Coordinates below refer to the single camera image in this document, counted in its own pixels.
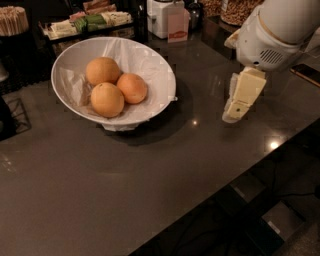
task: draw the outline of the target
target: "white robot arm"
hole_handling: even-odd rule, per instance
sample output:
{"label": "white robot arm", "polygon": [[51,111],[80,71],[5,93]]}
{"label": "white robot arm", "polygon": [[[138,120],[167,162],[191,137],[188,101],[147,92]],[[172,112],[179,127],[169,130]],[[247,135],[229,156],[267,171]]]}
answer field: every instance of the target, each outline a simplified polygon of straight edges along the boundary
{"label": "white robot arm", "polygon": [[245,68],[231,78],[222,119],[241,120],[265,86],[265,72],[284,65],[319,26],[320,0],[265,0],[257,6],[225,42]]}

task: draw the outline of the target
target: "gray table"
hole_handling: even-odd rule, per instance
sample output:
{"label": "gray table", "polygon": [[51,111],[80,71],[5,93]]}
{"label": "gray table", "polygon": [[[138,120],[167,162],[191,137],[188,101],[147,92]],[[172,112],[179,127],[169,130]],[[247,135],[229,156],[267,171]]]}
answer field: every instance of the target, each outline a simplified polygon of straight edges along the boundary
{"label": "gray table", "polygon": [[0,142],[0,255],[127,255],[320,116],[319,88],[285,69],[244,120],[224,123],[240,65],[199,37],[150,45],[174,67],[178,101],[133,132],[79,118],[50,81],[4,96],[27,118]]}

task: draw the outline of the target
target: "table surface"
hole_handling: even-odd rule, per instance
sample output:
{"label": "table surface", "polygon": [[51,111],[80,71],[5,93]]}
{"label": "table surface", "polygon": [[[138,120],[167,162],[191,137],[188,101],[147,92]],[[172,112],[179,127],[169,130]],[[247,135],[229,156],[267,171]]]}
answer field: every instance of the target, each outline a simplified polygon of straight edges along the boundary
{"label": "table surface", "polygon": [[0,142],[1,255],[128,255],[320,116],[319,88],[284,69],[224,123],[240,65],[196,35],[149,45],[175,70],[178,101],[132,132],[78,117],[50,81],[4,96],[25,124]]}

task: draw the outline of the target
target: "white bowl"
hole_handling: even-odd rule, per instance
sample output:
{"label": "white bowl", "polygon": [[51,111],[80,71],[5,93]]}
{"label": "white bowl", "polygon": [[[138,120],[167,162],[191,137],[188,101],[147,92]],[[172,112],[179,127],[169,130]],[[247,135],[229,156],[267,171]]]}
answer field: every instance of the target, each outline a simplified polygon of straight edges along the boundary
{"label": "white bowl", "polygon": [[[91,87],[85,79],[86,65],[101,56],[113,58],[122,72],[135,73],[148,85],[143,102],[126,103],[122,113],[113,118],[96,114],[89,100]],[[176,100],[176,80],[167,61],[151,48],[125,38],[96,37],[70,46],[56,59],[51,82],[59,99],[70,110],[110,131],[132,130]]]}

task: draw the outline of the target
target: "food container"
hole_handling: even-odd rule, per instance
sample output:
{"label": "food container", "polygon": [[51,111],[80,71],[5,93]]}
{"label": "food container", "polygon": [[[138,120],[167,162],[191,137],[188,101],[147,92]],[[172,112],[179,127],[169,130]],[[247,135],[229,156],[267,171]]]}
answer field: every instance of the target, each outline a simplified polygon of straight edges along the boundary
{"label": "food container", "polygon": [[241,26],[253,9],[264,0],[222,0],[221,19],[231,25]]}
{"label": "food container", "polygon": [[203,6],[203,17],[211,17],[220,15],[221,0],[199,0]]}
{"label": "food container", "polygon": [[[148,86],[147,97],[141,103],[126,104],[113,118],[93,111],[89,97],[92,88],[85,78],[89,61],[102,56],[113,58],[122,72],[141,76]],[[56,59],[51,82],[58,98],[71,111],[109,131],[133,130],[176,100],[175,75],[167,61],[151,48],[125,38],[95,37],[70,46]]]}

